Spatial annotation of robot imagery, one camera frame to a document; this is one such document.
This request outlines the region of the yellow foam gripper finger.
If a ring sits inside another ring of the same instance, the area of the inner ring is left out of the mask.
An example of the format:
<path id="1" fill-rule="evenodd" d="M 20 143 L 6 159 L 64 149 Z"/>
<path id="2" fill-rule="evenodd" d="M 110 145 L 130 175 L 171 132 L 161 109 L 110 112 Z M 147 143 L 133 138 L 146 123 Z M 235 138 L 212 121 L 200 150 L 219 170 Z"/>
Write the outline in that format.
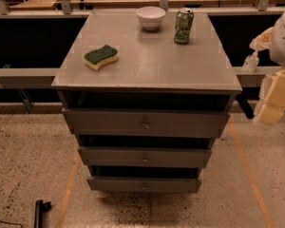
<path id="1" fill-rule="evenodd" d="M 285 113 L 285 68 L 266 75 L 259 91 L 254 120 L 258 123 L 276 124 Z"/>

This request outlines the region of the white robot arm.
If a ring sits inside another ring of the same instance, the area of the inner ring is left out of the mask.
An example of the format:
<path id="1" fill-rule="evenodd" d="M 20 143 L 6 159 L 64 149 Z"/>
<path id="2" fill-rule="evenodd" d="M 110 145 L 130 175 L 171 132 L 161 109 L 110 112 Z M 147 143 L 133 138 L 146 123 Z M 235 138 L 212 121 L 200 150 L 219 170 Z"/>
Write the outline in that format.
<path id="1" fill-rule="evenodd" d="M 268 49 L 270 59 L 282 69 L 262 81 L 256 104 L 255 121 L 273 125 L 285 112 L 285 11 L 271 28 L 264 30 L 250 44 L 250 48 L 262 51 Z"/>

